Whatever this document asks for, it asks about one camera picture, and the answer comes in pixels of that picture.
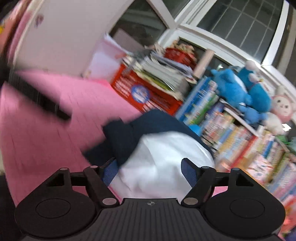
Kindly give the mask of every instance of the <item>logo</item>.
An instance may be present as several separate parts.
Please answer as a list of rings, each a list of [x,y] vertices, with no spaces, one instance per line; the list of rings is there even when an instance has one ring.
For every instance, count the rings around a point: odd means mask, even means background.
[[[153,202],[153,201],[150,201],[150,202],[147,203],[147,205],[150,206],[150,207],[153,206],[153,205],[155,205],[155,204],[156,204],[156,203]]]
[[[38,26],[43,22],[43,20],[44,20],[44,15],[38,14],[38,16],[35,20],[35,28],[38,28]]]
[[[149,91],[142,85],[133,86],[131,94],[138,103],[145,104],[149,100]]]

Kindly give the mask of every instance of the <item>pink blanket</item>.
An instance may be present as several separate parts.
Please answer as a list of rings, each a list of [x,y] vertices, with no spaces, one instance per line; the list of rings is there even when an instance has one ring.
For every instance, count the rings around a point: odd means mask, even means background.
[[[71,109],[65,124],[46,115],[8,85],[1,90],[0,140],[8,186],[15,205],[61,167],[71,172],[89,166],[81,151],[104,139],[102,125],[140,115],[105,81],[91,81],[39,71],[22,73],[60,106]],[[85,193],[85,189],[75,190]]]

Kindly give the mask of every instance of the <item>book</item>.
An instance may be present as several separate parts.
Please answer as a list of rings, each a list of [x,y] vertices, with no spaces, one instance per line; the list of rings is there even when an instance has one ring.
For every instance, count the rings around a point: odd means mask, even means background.
[[[269,163],[274,167],[274,160],[276,158],[277,153],[281,150],[281,146],[278,144],[278,142],[274,141],[272,143],[272,147],[270,149],[269,154],[266,156],[266,159],[269,161]]]
[[[280,179],[280,176],[282,175],[288,163],[289,155],[287,152],[285,152],[280,161],[276,164],[275,168],[273,169],[271,176],[269,177],[270,184],[266,186],[269,192],[272,193],[275,190],[276,182]]]
[[[259,184],[263,185],[271,168],[268,161],[261,154],[258,154],[246,171]]]
[[[216,134],[213,137],[214,142],[217,142],[222,137],[226,129],[233,123],[233,121],[234,118],[231,115],[229,115],[228,113],[224,113],[224,122],[216,131]]]
[[[296,184],[291,186],[291,188],[283,195],[280,201],[284,206],[289,205],[291,202],[296,202]]]
[[[275,181],[271,192],[277,199],[281,200],[285,193],[296,183],[296,165],[288,162],[279,179]]]
[[[212,99],[208,102],[208,104],[205,106],[205,108],[201,111],[200,115],[193,119],[193,124],[199,125],[204,119],[207,111],[217,102],[219,99],[219,96],[214,95]]]
[[[269,138],[270,138],[271,136],[272,136],[272,134],[270,133],[270,131],[266,131],[266,132],[265,132],[265,135],[263,136],[262,141],[261,141],[261,143],[260,143],[260,145],[259,145],[259,147],[258,147],[258,149],[257,149],[257,151],[258,151],[260,154],[262,154],[263,151],[265,150],[266,145],[267,145],[267,143],[269,142]]]
[[[235,130],[232,132],[229,138],[225,141],[225,143],[221,146],[218,152],[218,156],[214,160],[215,163],[217,163],[217,167],[219,167],[219,164],[222,163],[223,158],[225,158],[225,155],[228,153],[234,141],[241,134],[243,130],[244,130],[243,126],[240,126],[240,127],[236,126]]]
[[[216,116],[222,112],[224,105],[221,102],[217,102],[214,106],[205,114],[205,120],[201,124],[200,128],[205,130],[210,126]]]
[[[245,136],[242,138],[241,143],[237,146],[237,149],[234,151],[232,156],[229,158],[229,171],[233,166],[233,163],[236,161],[236,159],[240,156],[240,154],[244,151],[248,143],[250,142],[250,139],[253,135],[250,133],[246,133]]]
[[[259,135],[255,141],[253,142],[252,146],[250,147],[250,149],[248,149],[246,151],[246,153],[244,154],[242,160],[240,161],[240,163],[238,164],[238,166],[242,169],[242,170],[246,170],[247,167],[251,164],[251,162],[254,160],[254,158],[259,154],[258,149],[261,146],[262,143],[262,139],[264,137],[264,134],[266,133],[265,130],[263,130],[263,135]]]
[[[225,130],[221,138],[217,141],[217,143],[214,145],[215,149],[219,149],[220,146],[227,140],[227,138],[230,136],[230,134],[233,132],[234,128],[236,127],[235,124],[231,123],[230,126]]]
[[[155,80],[155,83],[164,89],[171,91],[179,91],[183,95],[189,89],[189,83],[186,81],[184,75],[172,71],[170,67],[161,65],[158,62],[152,61],[149,57],[145,57],[140,63],[141,71]]]
[[[201,90],[198,99],[195,103],[192,104],[192,109],[188,113],[185,113],[185,118],[183,119],[183,122],[186,125],[191,124],[192,120],[200,114],[200,112],[204,109],[208,102],[213,98],[216,88],[216,82],[210,80],[206,88],[204,90]]]
[[[210,126],[208,126],[208,128],[205,130],[205,134],[212,138],[212,136],[214,135],[215,131],[219,128],[219,126],[221,125],[221,123],[224,120],[224,116],[222,113],[218,113],[218,115],[216,116],[216,118],[213,120],[212,124]]]
[[[243,158],[248,154],[248,152],[252,149],[254,143],[258,139],[257,136],[252,136],[251,139],[249,140],[248,144],[246,147],[243,149],[243,151],[240,153],[240,155],[236,158],[236,160],[233,162],[231,168],[237,167],[240,162],[243,160]]]
[[[183,103],[183,105],[177,110],[175,114],[175,118],[182,121],[182,118],[184,118],[184,114],[190,111],[190,108],[192,108],[192,104],[196,101],[198,98],[198,92],[206,86],[206,84],[210,81],[210,78],[203,77],[200,79],[197,83],[197,85],[193,88],[193,90],[188,95],[186,101]]]
[[[296,203],[293,202],[289,206],[284,205],[284,208],[286,210],[286,218],[280,230],[282,234],[289,233],[296,226]],[[292,240],[295,240],[295,236],[289,239],[289,241]]]
[[[237,156],[243,151],[243,148],[249,141],[250,136],[251,135],[248,130],[243,128],[241,133],[236,137],[232,147],[229,148],[223,158],[223,167],[225,168],[223,171],[230,171],[234,159],[236,159]]]
[[[262,155],[264,158],[267,158],[273,143],[274,143],[274,136],[271,135],[265,145],[263,152],[262,152]]]

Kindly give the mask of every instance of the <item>red basket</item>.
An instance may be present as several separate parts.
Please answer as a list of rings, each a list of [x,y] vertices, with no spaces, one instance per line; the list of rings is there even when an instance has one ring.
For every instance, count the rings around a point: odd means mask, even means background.
[[[195,68],[196,63],[194,60],[189,56],[189,54],[179,50],[179,49],[174,49],[174,48],[167,48],[165,50],[165,58],[169,58],[171,60],[174,60],[178,63],[185,64],[192,69]]]
[[[141,79],[134,71],[123,76],[121,73],[126,68],[121,64],[111,86],[127,102],[133,105],[142,113],[151,109],[164,110],[170,115],[174,115],[182,104],[171,95],[155,88],[147,81]],[[140,94],[136,89],[144,90]]]

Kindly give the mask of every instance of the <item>stuffed bunny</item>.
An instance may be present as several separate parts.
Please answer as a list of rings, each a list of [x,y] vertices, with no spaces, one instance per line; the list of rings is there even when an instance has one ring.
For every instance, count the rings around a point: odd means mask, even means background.
[[[271,112],[267,113],[268,118],[264,123],[266,129],[274,135],[283,135],[282,123],[291,120],[295,111],[295,104],[285,95],[285,88],[280,85],[275,91],[275,96],[272,97]]]

